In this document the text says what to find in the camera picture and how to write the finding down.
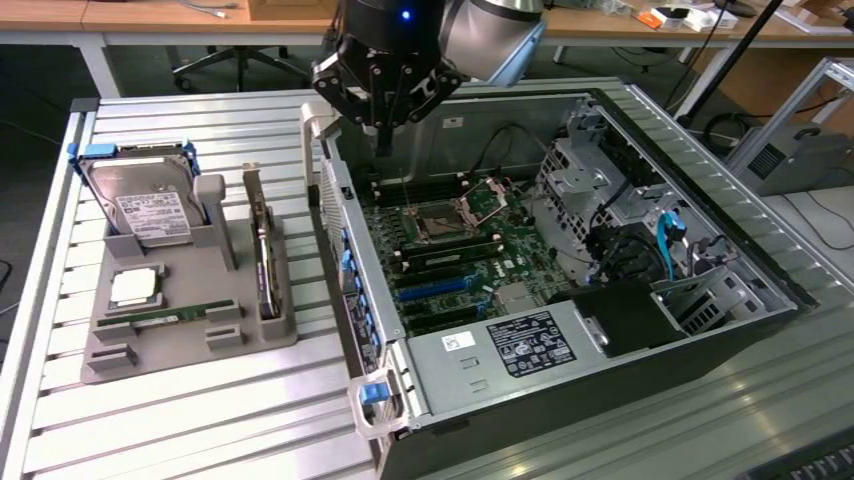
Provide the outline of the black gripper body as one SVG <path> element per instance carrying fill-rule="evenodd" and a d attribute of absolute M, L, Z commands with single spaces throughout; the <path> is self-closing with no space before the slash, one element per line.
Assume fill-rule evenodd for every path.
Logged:
<path fill-rule="evenodd" d="M 364 57 L 374 51 L 437 61 L 444 5 L 443 1 L 421 0 L 340 1 L 338 58 Z"/>

